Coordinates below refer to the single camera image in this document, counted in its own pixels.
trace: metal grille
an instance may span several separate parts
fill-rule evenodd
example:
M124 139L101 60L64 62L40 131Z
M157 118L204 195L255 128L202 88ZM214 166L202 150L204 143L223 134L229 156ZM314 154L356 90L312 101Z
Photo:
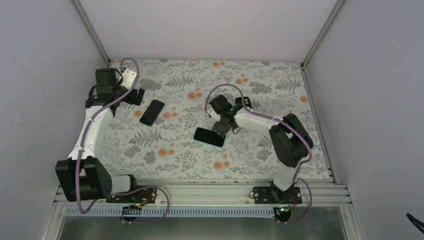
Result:
M145 206L142 210L131 210L128 217L161 217L166 207ZM121 206L93 206L84 216L87 217L119 217ZM77 206L68 206L66 216L82 216ZM174 218L270 218L272 207L170 207L167 217Z

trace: black smartphone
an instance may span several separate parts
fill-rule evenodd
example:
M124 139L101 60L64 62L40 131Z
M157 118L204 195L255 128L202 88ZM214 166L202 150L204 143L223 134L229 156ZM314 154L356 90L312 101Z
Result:
M225 137L221 137L212 130L198 127L194 133L193 139L205 144L209 144L218 148L224 146Z
M235 99L235 104L242 104L241 96ZM244 96L244 105L246 105L246 107L252 108L251 99L247 96Z
M150 105L147 107L146 112L144 112L143 116L140 118L140 123L146 124L147 126L153 125L159 113L164 108L165 103L153 100Z

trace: white wall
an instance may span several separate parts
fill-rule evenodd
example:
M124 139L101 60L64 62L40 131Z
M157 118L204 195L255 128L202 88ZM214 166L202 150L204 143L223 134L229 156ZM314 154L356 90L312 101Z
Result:
M0 3L0 233L37 239L104 66L68 0Z
M348 0L307 66L335 173L368 240L422 239L424 1Z
M110 58L303 62L337 0L80 0Z

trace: floral tablecloth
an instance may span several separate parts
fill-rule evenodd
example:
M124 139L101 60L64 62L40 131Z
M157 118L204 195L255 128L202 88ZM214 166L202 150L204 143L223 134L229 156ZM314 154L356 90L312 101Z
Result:
M110 66L118 68L120 59ZM250 98L252 108L276 116L293 113L310 134L312 161L299 176L329 178L301 68L294 62L138 59L140 106L122 103L105 136L100 154L107 170L143 179L272 179L278 160L269 136L248 129L231 131L223 148L193 140L197 127L214 121L203 112L206 96L218 84L231 83ZM125 67L135 70L132 62ZM230 103L239 97L231 87L218 88ZM165 107L152 126L139 122L152 100Z

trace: gray floor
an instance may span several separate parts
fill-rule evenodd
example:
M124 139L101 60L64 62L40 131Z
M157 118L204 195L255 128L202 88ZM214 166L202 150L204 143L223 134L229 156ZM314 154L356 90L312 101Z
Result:
M293 211L297 219L305 211ZM153 225L122 224L117 217L66 217L61 240L343 240L345 230L338 207L314 207L293 225L266 218L165 218Z

